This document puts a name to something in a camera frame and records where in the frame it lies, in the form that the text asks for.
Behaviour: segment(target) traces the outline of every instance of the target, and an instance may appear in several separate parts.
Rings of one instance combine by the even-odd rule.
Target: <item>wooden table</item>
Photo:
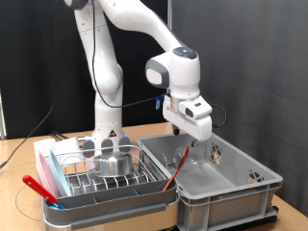
[[[132,144],[136,144],[136,138],[139,137],[156,136],[172,132],[169,123],[126,127],[123,128],[123,131],[128,134]],[[83,137],[90,136],[90,134],[91,132],[80,132],[66,135],[68,137]],[[38,180],[33,142],[48,138],[50,137],[46,136],[28,139],[18,151],[16,151],[7,165],[0,169],[0,230],[43,230],[39,196],[27,187],[20,192],[17,201],[15,201],[15,198],[17,193],[24,187],[24,183],[21,180],[24,175],[32,175]],[[0,141],[0,163],[7,160],[21,141],[22,139]],[[16,208],[16,202],[22,213],[37,220],[22,215]],[[308,230],[308,218],[295,208],[278,196],[273,198],[272,204],[279,208],[278,221],[249,229],[250,231]]]

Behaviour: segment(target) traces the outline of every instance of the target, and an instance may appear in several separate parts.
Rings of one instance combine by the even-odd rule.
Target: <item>metal wire rack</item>
[[[140,152],[141,149],[134,145],[122,145],[114,146],[114,148],[120,147],[133,147],[137,148]],[[89,149],[82,151],[74,151],[70,153],[62,153],[57,156],[74,154],[74,153],[84,153],[91,151],[98,151],[110,149],[110,147],[98,148],[98,149]],[[123,175],[119,177],[98,177],[95,175],[94,169],[94,159],[87,159],[83,162],[73,163],[68,165],[61,165],[64,174],[67,180],[67,183],[71,189],[73,195],[82,194],[82,193],[94,193],[98,191],[104,191],[109,189],[115,189],[119,187],[126,187],[131,185],[143,184],[148,182],[157,181],[153,174],[142,162],[141,158],[132,155],[133,157],[133,172],[128,175]]]

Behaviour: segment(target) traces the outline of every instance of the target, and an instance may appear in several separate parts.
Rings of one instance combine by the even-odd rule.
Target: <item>black curtain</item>
[[[61,1],[53,19],[55,65],[51,59],[50,11],[55,0],[0,1],[0,86],[8,139],[27,136],[49,111],[34,136],[94,128],[94,89],[74,12]],[[167,21],[167,0],[143,0]],[[117,29],[108,21],[118,63],[124,71],[123,104],[165,91],[148,84],[146,62],[164,51],[150,36]],[[123,126],[163,122],[155,101],[123,109]]]
[[[228,114],[214,132],[280,174],[277,194],[306,216],[307,12],[305,0],[173,1],[173,30],[200,57],[201,94]]]

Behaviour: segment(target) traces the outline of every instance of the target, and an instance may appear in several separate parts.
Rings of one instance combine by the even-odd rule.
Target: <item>plastic storage bin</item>
[[[215,134],[203,143],[187,134],[138,139],[143,161],[153,162],[167,177],[175,170],[174,150],[186,145],[201,162],[176,176],[180,230],[214,231],[276,215],[271,201],[282,177]]]

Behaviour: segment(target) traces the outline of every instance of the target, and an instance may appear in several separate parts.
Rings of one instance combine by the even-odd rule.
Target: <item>metal bowl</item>
[[[132,155],[127,152],[110,152],[94,159],[95,175],[118,177],[133,172]]]

